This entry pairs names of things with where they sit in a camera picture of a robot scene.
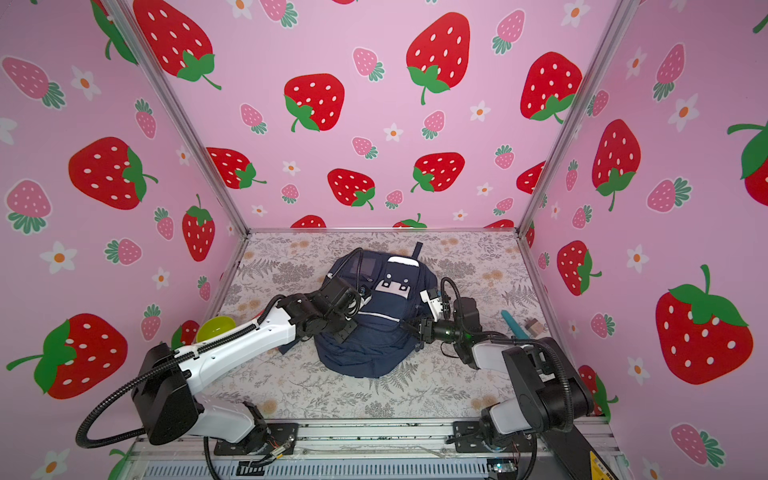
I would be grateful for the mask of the navy blue student backpack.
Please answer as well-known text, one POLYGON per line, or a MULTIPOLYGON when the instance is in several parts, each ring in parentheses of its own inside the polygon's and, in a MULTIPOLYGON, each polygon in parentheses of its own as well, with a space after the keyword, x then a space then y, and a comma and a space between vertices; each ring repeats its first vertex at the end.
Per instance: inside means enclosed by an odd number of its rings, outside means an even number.
MULTIPOLYGON (((414 351, 418 340, 406 324, 430 312, 420 292, 437 287, 436 275, 419 259, 421 250, 420 242, 405 256, 357 248, 334 262, 323 284, 332 278, 346 280, 359 291, 363 305, 354 316, 358 326, 344 343, 328 334, 313 337, 326 368, 350 377, 379 378, 414 351)), ((276 303, 291 324, 295 295, 276 303)))

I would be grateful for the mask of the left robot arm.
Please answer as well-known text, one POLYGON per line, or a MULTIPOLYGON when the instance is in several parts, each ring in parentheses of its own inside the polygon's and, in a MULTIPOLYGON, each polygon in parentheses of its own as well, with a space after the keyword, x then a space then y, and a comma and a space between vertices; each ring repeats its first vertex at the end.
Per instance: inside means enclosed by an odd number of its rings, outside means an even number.
POLYGON ((354 316, 371 295, 360 281, 328 275, 310 293, 277 295, 257 318, 209 340, 172 350, 165 343, 150 349, 139 375, 100 402, 79 426, 75 441, 95 449, 144 435, 152 445, 185 436, 214 439, 227 453, 253 453, 270 442, 258 408, 207 399, 214 381, 255 357, 295 340, 328 333, 345 340, 356 327, 354 316), (118 399, 130 395, 141 420, 138 429, 101 439, 89 436, 96 420, 118 399))

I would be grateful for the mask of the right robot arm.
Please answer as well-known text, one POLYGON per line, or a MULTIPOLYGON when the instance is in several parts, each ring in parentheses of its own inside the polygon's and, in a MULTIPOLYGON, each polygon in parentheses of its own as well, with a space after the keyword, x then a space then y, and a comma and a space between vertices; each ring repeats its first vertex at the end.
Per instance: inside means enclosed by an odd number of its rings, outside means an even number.
POLYGON ((502 450, 519 435, 570 433, 578 418, 593 412, 590 389, 554 339, 485 330, 475 300, 457 289, 453 293, 441 288, 420 293, 430 312, 411 321, 415 335, 423 343, 452 346, 454 357, 473 370, 507 374, 514 393, 513 399, 484 408, 477 431, 456 433, 455 441, 467 438, 502 450))

